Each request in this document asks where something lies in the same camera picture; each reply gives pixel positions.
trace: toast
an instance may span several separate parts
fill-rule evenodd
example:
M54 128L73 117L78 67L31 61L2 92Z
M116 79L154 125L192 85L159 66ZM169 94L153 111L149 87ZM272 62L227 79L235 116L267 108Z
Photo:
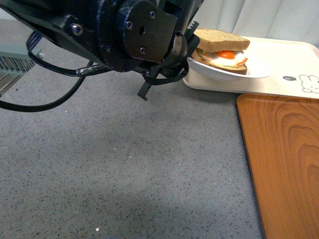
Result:
M199 53L197 52L197 50L194 51L193 53L193 59L199 63L202 63L204 65L210 66L210 67L214 67L217 68L219 70L223 70L223 71L228 71L231 73L236 73L236 74L241 74L241 75L246 75L247 74L247 66L246 65L242 65L240 67L229 67L229 66L220 66L220 65L215 65L212 64L210 62L205 61L203 58L201 58L199 56Z
M208 52L241 51L246 50L250 44L243 37L220 30L197 29L194 34L200 38L198 48Z

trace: gray countertop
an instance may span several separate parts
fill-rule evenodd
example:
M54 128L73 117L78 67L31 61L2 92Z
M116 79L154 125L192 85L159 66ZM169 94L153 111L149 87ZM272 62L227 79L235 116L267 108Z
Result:
M29 34L0 21L1 43ZM87 62L46 40L40 47L60 66ZM35 66L1 100L48 103L75 81ZM111 72L53 110L0 110L0 238L263 237L238 95L180 81L152 87L145 102L142 84Z

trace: wooden cutting board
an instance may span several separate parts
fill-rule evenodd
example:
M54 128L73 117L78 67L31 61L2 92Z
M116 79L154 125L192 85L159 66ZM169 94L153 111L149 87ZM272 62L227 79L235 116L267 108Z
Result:
M237 101L267 239L319 239L319 100Z

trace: black cable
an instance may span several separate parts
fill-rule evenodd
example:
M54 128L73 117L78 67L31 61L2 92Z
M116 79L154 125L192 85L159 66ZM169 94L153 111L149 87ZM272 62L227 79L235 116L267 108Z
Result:
M61 67L52 65L46 61L43 61L42 59L40 59L39 57L35 56L32 53L32 50L39 43L39 41L41 39L42 39L42 36L39 33L34 31L30 35L30 37L28 38L28 40L26 42L26 47L28 49L29 57L36 64L44 67L45 69L48 69L50 71L54 71L56 73L59 73L59 74L65 75L65 76L72 76L72 77L94 76L94 75L98 75L98 74L102 74L102 73L106 73L106 72L111 71L111 69L106 68L106 67L101 66L101 65L94 65L94 66L79 68L76 70L70 70L70 69L61 68Z
M93 61L90 61L87 66L92 66ZM42 111L48 111L55 107L60 106L64 102L66 102L69 98L71 98L74 93L79 89L83 81L85 80L85 76L82 76L78 79L78 81L75 83L75 85L66 93L64 96L59 98L58 100L45 104L45 105L39 105L39 106L23 106L23 105L16 105L4 101L0 101L0 108L3 108L5 110L9 111L16 111L16 112L26 112L26 113L34 113L34 112L42 112Z

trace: white curtain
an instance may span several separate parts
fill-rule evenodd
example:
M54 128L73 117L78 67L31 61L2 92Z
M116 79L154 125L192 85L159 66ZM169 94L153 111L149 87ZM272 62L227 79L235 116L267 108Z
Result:
M319 0L205 0L194 20L200 28L319 48Z

